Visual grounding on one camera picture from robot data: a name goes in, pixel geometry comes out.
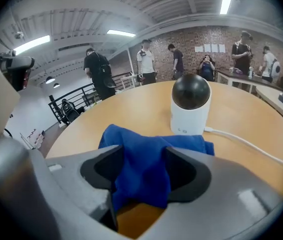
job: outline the white cable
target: white cable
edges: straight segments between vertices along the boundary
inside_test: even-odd
[[[236,135],[233,135],[233,134],[228,133],[228,132],[225,132],[225,131],[215,130],[215,129],[211,128],[211,127],[205,127],[204,131],[205,131],[205,132],[208,132],[208,133],[218,133],[218,134],[221,134],[221,135],[225,135],[225,136],[232,137],[232,138],[234,138],[234,139],[236,139],[236,140],[238,140],[238,141],[241,141],[241,142],[247,144],[248,146],[251,146],[252,148],[258,150],[259,152],[261,152],[261,153],[264,154],[265,156],[268,156],[268,157],[270,157],[270,158],[276,160],[277,162],[283,164],[283,160],[281,160],[281,159],[279,159],[279,158],[277,158],[277,157],[275,157],[275,156],[272,156],[271,154],[268,154],[268,153],[265,152],[264,150],[260,149],[259,147],[255,146],[254,144],[250,143],[249,141],[247,141],[247,140],[245,140],[245,139],[243,139],[243,138],[241,138],[241,137],[238,137],[238,136],[236,136]]]

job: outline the white pillar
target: white pillar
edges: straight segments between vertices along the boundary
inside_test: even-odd
[[[128,53],[129,63],[130,63],[130,67],[131,67],[131,73],[132,73],[132,75],[135,75],[133,63],[132,63],[132,58],[131,58],[131,53],[130,53],[130,49],[129,49],[128,46],[127,46],[126,50],[127,50],[127,53]]]

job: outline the ceiling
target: ceiling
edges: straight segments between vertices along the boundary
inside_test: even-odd
[[[106,34],[109,29],[150,37],[172,26],[220,21],[222,0],[11,0],[0,15],[0,42],[14,49],[50,35],[50,42],[23,52],[35,58],[31,79],[79,69],[93,47],[108,58],[132,45],[132,38]],[[283,36],[283,14],[274,0],[232,0],[225,19],[260,25]],[[24,37],[15,39],[22,31]]]

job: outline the paper on wall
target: paper on wall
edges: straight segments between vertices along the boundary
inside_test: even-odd
[[[225,51],[225,45],[224,44],[220,44],[219,45],[219,52],[220,53],[225,53],[226,51]]]
[[[203,46],[195,46],[195,53],[202,53],[203,52]]]
[[[203,46],[205,48],[205,52],[207,52],[207,53],[211,52],[211,44],[210,43],[209,44],[204,44]]]
[[[217,44],[211,44],[211,51],[212,51],[213,53],[218,53]]]

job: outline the man in black shirt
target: man in black shirt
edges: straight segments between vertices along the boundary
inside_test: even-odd
[[[234,67],[242,71],[246,76],[249,75],[250,64],[252,59],[252,49],[248,43],[253,40],[251,34],[246,31],[242,31],[240,35],[241,39],[232,45],[231,58],[235,61]],[[234,82],[233,86],[238,87],[239,82]],[[242,83],[241,88],[247,89],[247,84]]]
[[[86,51],[87,56],[84,60],[84,70],[89,78],[92,79],[96,92],[101,100],[115,95],[115,88],[109,88],[105,85],[104,75],[101,73],[101,66],[110,67],[110,63],[103,55],[95,52],[92,48]]]
[[[184,74],[184,64],[183,64],[183,54],[180,50],[175,48],[171,43],[168,45],[168,51],[173,53],[173,70],[175,72],[176,80],[183,76]]]

